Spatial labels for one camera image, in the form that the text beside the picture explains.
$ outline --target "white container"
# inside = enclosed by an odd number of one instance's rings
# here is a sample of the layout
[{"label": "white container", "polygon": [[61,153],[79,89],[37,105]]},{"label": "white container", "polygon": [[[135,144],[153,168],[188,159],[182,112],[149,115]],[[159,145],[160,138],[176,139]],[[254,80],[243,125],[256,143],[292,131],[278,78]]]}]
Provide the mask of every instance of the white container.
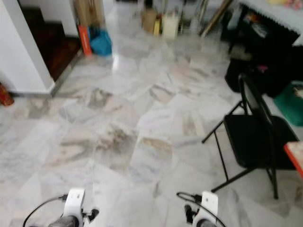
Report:
[{"label": "white container", "polygon": [[176,38],[178,34],[179,16],[164,15],[162,18],[162,22],[163,22],[163,32],[162,32],[163,37],[167,39]]}]

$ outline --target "black folding chair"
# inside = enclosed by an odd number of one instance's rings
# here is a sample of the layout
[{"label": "black folding chair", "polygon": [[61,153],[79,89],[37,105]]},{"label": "black folding chair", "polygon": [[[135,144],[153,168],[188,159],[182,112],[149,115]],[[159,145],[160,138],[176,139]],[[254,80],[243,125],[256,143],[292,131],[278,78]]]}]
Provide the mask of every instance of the black folding chair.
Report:
[{"label": "black folding chair", "polygon": [[[226,182],[212,189],[212,192],[216,192],[257,168],[264,168],[273,185],[274,198],[278,199],[276,169],[294,169],[283,146],[289,141],[298,141],[298,139],[284,119],[271,115],[262,96],[248,76],[241,75],[239,85],[242,100],[202,140],[202,143],[205,143],[214,134],[226,177]],[[243,108],[244,115],[232,114],[238,107]],[[237,163],[246,168],[232,178],[228,177],[216,134],[216,130],[222,123],[225,125]]]}]

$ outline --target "green mat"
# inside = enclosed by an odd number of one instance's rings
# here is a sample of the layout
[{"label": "green mat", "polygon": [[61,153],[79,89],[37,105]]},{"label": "green mat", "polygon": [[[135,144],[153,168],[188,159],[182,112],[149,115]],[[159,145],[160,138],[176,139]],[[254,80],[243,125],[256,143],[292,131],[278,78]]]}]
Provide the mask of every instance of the green mat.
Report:
[{"label": "green mat", "polygon": [[303,82],[292,81],[274,102],[286,119],[293,125],[303,126]]}]

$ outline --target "marble floor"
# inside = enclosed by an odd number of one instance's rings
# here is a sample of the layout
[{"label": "marble floor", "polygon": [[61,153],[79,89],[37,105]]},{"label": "marble floor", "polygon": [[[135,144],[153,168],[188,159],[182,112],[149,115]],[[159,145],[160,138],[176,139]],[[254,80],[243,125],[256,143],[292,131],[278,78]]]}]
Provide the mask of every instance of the marble floor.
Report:
[{"label": "marble floor", "polygon": [[[186,227],[178,191],[200,193],[224,180],[214,138],[201,138],[239,100],[224,81],[227,46],[218,34],[165,41],[146,34],[135,6],[104,0],[113,57],[82,58],[53,99],[17,98],[0,107],[0,226],[19,227],[40,202],[86,189],[90,227]],[[230,175],[224,128],[219,140]],[[301,227],[303,183],[278,172],[279,200],[256,170],[220,190],[228,227]],[[47,226],[63,204],[38,211]]]}]

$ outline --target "blue plastic bag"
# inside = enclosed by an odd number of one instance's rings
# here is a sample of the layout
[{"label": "blue plastic bag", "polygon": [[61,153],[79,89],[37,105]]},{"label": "blue plastic bag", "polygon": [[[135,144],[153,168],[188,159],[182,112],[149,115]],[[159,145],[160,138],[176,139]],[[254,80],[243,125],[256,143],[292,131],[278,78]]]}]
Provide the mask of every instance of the blue plastic bag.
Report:
[{"label": "blue plastic bag", "polygon": [[90,27],[89,28],[90,47],[94,53],[101,56],[109,56],[112,54],[112,41],[107,31]]}]

